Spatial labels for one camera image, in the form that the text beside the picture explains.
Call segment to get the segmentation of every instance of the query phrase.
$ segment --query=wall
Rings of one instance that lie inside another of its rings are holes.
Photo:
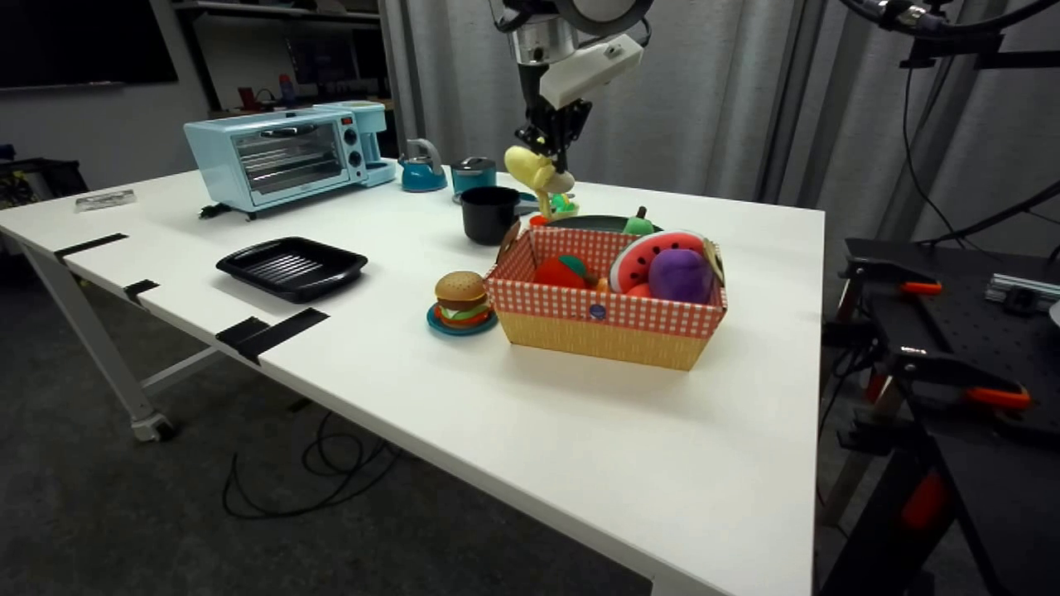
[[[0,96],[0,143],[19,155],[79,160],[94,188],[192,167],[186,120],[205,98],[170,0],[151,0],[178,83]]]

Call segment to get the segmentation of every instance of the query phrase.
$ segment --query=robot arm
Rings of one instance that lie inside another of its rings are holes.
[[[511,33],[527,98],[515,138],[566,171],[566,150],[582,131],[594,89],[638,63],[642,46],[624,29],[635,27],[653,0],[502,0],[497,23]]]

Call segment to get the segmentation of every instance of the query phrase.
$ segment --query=hamburger toy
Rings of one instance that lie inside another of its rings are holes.
[[[433,284],[426,324],[445,334],[481,334],[497,324],[486,281],[477,272],[449,272]]]

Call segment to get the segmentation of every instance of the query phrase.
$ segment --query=blue toaster oven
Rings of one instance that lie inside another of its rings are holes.
[[[350,186],[383,186],[380,103],[322,103],[231,120],[186,121],[205,188],[238,213],[264,213]]]

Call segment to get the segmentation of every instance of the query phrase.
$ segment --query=black tray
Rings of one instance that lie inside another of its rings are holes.
[[[274,237],[231,252],[217,269],[286,300],[311,300],[331,293],[368,264],[358,252],[342,252],[309,237]]]

